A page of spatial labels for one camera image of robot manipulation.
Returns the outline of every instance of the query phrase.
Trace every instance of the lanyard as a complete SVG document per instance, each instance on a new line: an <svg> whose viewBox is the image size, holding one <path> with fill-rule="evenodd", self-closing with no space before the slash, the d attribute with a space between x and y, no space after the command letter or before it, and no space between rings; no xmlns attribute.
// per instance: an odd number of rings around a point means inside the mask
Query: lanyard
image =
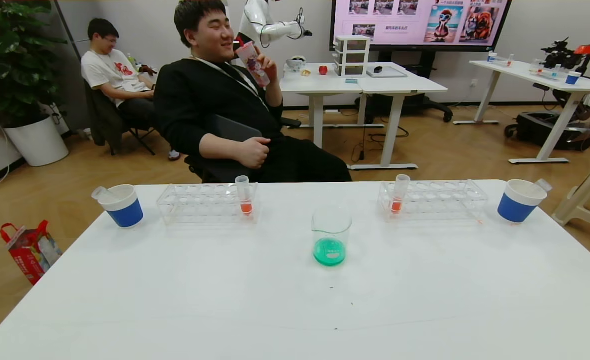
<svg viewBox="0 0 590 360"><path fill-rule="evenodd" d="M253 84L253 82L246 76L244 75L244 73L242 71L239 71L237 68L235 68L234 66L228 65L230 66L234 71L237 71L237 73L239 73L242 76L242 79L244 79L244 82L241 82L240 80L237 80L235 77L229 75L228 73L226 73L226 71L222 70L221 68L219 68L219 66L210 63L204 59L200 59L199 57L195 57L195 56L191 56L190 59L193 60L197 60L199 62L203 62L204 64L210 66L211 68L219 71L220 73L228 76L229 78L235 80L236 82L238 82L238 84L242 85L244 88L246 88L248 91L250 91L251 93L253 93L254 96L256 96L257 99L259 99L261 101L261 104L266 108L266 110L268 109L268 106L266 105L266 103L264 102L264 100L262 100L262 98L259 95L259 92L257 91L257 88L255 87L255 85Z"/></svg>

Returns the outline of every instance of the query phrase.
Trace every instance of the television screen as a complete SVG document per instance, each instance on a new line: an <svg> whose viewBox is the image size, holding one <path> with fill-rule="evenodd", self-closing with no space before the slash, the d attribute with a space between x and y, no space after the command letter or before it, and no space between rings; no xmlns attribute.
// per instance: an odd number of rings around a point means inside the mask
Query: television screen
<svg viewBox="0 0 590 360"><path fill-rule="evenodd" d="M511 1L333 0L331 37L364 35L373 50L489 51Z"/></svg>

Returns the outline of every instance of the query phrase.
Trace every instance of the red shopping bag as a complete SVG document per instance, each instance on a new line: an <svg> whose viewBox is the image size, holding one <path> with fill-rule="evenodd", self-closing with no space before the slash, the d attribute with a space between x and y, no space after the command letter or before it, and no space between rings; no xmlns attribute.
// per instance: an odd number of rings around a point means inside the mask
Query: red shopping bag
<svg viewBox="0 0 590 360"><path fill-rule="evenodd" d="M0 229L6 250L32 285L37 284L62 256L62 251L46 230L48 224L44 220L37 228L27 230L25 226L18 229L12 223L5 223ZM14 235L9 236L5 228L14 228Z"/></svg>

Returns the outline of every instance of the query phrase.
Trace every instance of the man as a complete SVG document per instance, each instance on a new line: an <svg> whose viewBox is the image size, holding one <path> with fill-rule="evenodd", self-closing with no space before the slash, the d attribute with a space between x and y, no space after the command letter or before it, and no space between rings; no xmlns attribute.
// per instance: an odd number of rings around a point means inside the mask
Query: man
<svg viewBox="0 0 590 360"><path fill-rule="evenodd" d="M221 0L180 2L174 21L192 57L164 66L155 92L160 132L174 149L240 162L253 169L254 182L350 182L341 159L311 141L282 134L283 96L275 62L263 54L258 58L270 79L266 89L245 68L228 64L235 58L234 34ZM206 131L209 114L263 136L244 142L217 137Z"/></svg>
<svg viewBox="0 0 590 360"><path fill-rule="evenodd" d="M110 98L120 111L152 124L155 115L153 83L137 73L122 51L115 50L119 37L108 20L94 18L89 23L91 48L82 57L82 77L93 90L99 89ZM173 162L180 157L174 150L168 155Z"/></svg>

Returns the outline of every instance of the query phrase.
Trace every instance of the hair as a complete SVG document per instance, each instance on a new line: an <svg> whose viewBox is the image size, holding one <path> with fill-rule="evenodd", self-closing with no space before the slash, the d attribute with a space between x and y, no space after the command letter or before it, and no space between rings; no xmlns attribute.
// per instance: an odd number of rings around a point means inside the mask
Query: hair
<svg viewBox="0 0 590 360"><path fill-rule="evenodd" d="M102 39L106 38L109 35L112 35L119 39L120 33L117 32L117 29L110 23L109 20L103 18L94 18L88 24L88 38L93 40L93 35L99 34Z"/></svg>
<svg viewBox="0 0 590 360"><path fill-rule="evenodd" d="M181 43L191 47L184 35L184 30L196 32L202 19L211 12L222 12L226 15L226 7L222 0L180 0L175 8L174 22Z"/></svg>

